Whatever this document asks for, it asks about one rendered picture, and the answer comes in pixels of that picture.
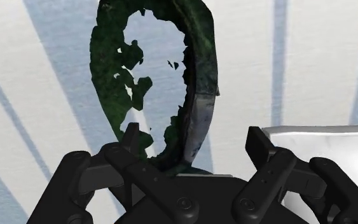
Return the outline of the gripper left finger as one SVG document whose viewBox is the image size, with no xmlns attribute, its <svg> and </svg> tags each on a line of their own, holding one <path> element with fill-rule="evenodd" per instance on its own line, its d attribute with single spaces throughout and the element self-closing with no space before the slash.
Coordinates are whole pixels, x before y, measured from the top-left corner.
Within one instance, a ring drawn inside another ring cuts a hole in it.
<svg viewBox="0 0 358 224">
<path fill-rule="evenodd" d="M 138 146 L 139 125 L 130 123 L 122 142 L 104 147 L 104 160 L 123 178 L 124 185 L 136 185 L 174 224 L 195 224 L 198 202 L 187 196 L 158 169 L 140 161 L 130 149 Z M 93 157 L 87 151 L 66 154 L 26 224 L 93 224 L 85 206 L 74 202 L 80 194 L 80 177 Z"/>
</svg>

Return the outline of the white box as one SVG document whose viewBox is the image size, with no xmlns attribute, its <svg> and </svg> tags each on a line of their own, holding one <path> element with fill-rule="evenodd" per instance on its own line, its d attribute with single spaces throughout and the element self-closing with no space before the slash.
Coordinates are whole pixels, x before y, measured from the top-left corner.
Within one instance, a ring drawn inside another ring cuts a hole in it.
<svg viewBox="0 0 358 224">
<path fill-rule="evenodd" d="M 263 129 L 275 146 L 291 150 L 308 162 L 313 157 L 334 161 L 358 186 L 358 125 L 280 126 Z"/>
</svg>

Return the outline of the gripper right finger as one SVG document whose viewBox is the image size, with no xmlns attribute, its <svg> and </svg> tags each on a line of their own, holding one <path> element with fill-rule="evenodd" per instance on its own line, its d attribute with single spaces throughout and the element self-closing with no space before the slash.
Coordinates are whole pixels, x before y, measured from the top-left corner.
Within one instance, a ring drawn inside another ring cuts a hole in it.
<svg viewBox="0 0 358 224">
<path fill-rule="evenodd" d="M 298 193 L 319 224 L 358 224 L 358 186 L 334 161 L 305 162 L 255 126 L 245 149 L 256 173 L 233 200 L 238 224 L 309 224 L 281 204 L 287 192 Z"/>
</svg>

